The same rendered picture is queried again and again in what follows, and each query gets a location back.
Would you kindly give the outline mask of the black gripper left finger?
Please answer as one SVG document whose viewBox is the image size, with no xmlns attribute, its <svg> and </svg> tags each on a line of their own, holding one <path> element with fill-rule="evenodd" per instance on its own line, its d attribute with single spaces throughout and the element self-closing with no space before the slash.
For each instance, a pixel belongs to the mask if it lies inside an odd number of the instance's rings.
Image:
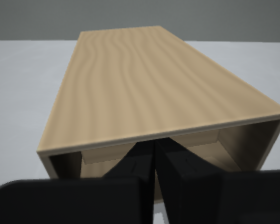
<svg viewBox="0 0 280 224">
<path fill-rule="evenodd" d="M 154 190 L 155 139 L 137 142 L 102 177 L 1 185 L 0 224 L 153 224 Z"/>
</svg>

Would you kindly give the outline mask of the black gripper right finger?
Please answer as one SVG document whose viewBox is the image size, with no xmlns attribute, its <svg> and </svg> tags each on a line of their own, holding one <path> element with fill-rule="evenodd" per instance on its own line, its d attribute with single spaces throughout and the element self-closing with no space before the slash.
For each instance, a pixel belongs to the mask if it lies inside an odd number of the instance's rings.
<svg viewBox="0 0 280 224">
<path fill-rule="evenodd" d="M 235 224 L 243 214 L 280 212 L 280 170 L 227 172 L 170 137 L 155 139 L 155 168 L 169 224 Z"/>
</svg>

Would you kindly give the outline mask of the light wooden slide box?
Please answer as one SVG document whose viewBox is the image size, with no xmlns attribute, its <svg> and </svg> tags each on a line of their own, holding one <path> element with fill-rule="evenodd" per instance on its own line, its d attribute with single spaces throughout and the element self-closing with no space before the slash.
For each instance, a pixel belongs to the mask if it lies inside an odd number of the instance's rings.
<svg viewBox="0 0 280 224">
<path fill-rule="evenodd" d="M 137 142 L 170 137 L 255 171 L 279 134 L 280 104 L 163 27 L 136 27 L 80 33 L 36 152 L 50 178 L 102 177 Z"/>
</svg>

